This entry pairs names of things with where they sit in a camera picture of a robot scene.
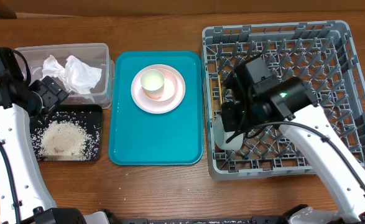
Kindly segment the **red snack wrapper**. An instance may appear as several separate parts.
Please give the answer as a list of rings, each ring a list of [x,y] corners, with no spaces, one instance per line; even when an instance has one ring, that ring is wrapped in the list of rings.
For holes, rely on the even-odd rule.
[[[64,101],[65,104],[92,104],[92,102],[93,98],[90,94],[78,94],[74,91],[71,91]]]

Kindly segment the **cream cup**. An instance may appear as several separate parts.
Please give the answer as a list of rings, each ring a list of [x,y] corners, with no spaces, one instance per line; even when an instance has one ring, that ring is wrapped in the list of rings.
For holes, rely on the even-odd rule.
[[[160,98],[164,92],[164,75],[160,70],[149,69],[141,76],[141,87],[149,98]]]

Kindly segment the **white napkin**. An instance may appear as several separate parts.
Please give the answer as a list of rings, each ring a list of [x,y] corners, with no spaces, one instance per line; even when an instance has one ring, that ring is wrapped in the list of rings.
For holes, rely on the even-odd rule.
[[[90,94],[101,79],[102,69],[91,67],[74,55],[66,59],[65,66],[61,66],[57,59],[50,55],[43,62],[43,78],[58,78],[64,85],[66,91],[73,91],[77,94]]]

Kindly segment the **white bowl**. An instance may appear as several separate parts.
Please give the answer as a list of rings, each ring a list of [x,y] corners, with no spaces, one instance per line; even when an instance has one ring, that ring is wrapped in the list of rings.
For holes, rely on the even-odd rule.
[[[237,151],[241,148],[244,141],[244,133],[236,136],[229,143],[226,140],[233,135],[233,131],[224,130],[221,116],[217,116],[213,124],[213,133],[215,144],[222,150]]]

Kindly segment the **wooden chopstick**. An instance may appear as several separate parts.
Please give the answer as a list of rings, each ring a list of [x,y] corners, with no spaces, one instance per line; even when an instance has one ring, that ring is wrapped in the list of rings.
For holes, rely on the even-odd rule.
[[[218,75],[218,91],[219,91],[219,103],[220,103],[220,105],[223,104],[223,87],[222,87],[222,84],[221,84],[221,78],[222,78],[222,75]]]
[[[216,116],[214,111],[213,79],[210,79],[210,98],[211,98],[211,115],[213,117],[213,122],[214,122]]]

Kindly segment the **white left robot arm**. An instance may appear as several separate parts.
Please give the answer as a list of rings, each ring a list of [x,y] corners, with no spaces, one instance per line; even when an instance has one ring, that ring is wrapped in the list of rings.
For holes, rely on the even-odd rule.
[[[52,78],[31,80],[16,50],[0,47],[0,223],[119,223],[109,210],[89,215],[59,208],[40,173],[30,122],[43,121],[67,98]]]

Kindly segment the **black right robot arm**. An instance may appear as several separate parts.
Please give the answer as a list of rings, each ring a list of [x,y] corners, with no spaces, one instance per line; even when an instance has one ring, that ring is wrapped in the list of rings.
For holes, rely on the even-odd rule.
[[[323,107],[297,77],[251,79],[230,75],[223,82],[237,99],[221,105],[215,120],[216,145],[237,150],[249,133],[278,129],[303,154],[322,180],[343,223],[365,223],[365,169],[331,127]]]

